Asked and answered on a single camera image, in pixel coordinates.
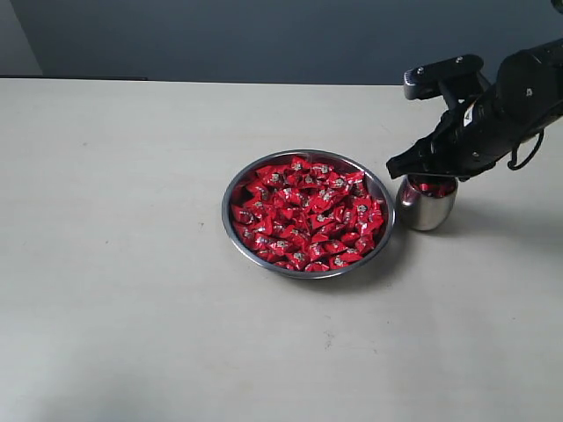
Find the metal cup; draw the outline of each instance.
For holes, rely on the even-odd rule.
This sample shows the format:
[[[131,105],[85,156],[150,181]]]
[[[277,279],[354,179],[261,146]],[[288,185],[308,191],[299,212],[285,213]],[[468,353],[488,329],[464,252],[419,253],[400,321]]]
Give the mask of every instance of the metal cup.
[[[452,193],[442,198],[434,198],[421,193],[411,184],[409,176],[405,176],[397,192],[397,216],[410,229],[434,230],[450,215],[456,195],[457,181],[456,189]]]

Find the stainless steel bowl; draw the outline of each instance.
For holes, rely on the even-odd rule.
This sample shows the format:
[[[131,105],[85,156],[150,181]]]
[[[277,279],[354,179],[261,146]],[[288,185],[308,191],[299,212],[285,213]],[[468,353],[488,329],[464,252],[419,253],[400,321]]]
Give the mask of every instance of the stainless steel bowl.
[[[291,271],[285,268],[280,268],[279,266],[275,266],[274,264],[270,264],[260,258],[258,258],[254,253],[246,248],[246,246],[238,239],[237,232],[234,230],[232,226],[232,215],[230,213],[230,203],[232,200],[238,201],[239,195],[243,194],[243,186],[247,183],[251,177],[252,173],[263,167],[265,165],[270,164],[289,164],[291,163],[292,156],[300,156],[301,158],[312,162],[312,163],[326,163],[334,166],[334,169],[337,171],[342,171],[346,173],[354,172],[354,171],[363,171],[366,174],[365,183],[366,187],[373,197],[384,198],[385,203],[382,205],[382,211],[385,214],[385,225],[380,230],[379,234],[376,237],[377,246],[372,252],[366,255],[360,261],[354,262],[350,266],[345,266],[339,270],[332,270],[323,273],[305,273],[300,271]],[[376,175],[374,175],[371,171],[366,169],[364,166],[346,158],[344,156],[339,156],[337,154],[333,154],[332,152],[325,152],[325,151],[317,151],[315,149],[294,149],[291,151],[283,151],[278,152],[269,156],[265,156],[259,160],[256,160],[254,163],[247,165],[235,178],[230,182],[229,187],[227,187],[227,191],[223,196],[223,204],[222,207],[222,218],[223,218],[223,226],[227,231],[227,235],[229,239],[235,244],[237,249],[249,258],[255,264],[262,266],[270,271],[274,271],[279,274],[283,274],[288,277],[296,278],[296,279],[326,279],[329,277],[335,277],[337,275],[341,275],[344,273],[349,273],[354,269],[363,266],[366,264],[370,259],[374,258],[387,244],[389,238],[391,236],[391,232],[393,229],[393,225],[395,223],[395,210],[393,208],[393,203],[391,201],[391,196],[385,189],[384,184],[379,180]]]

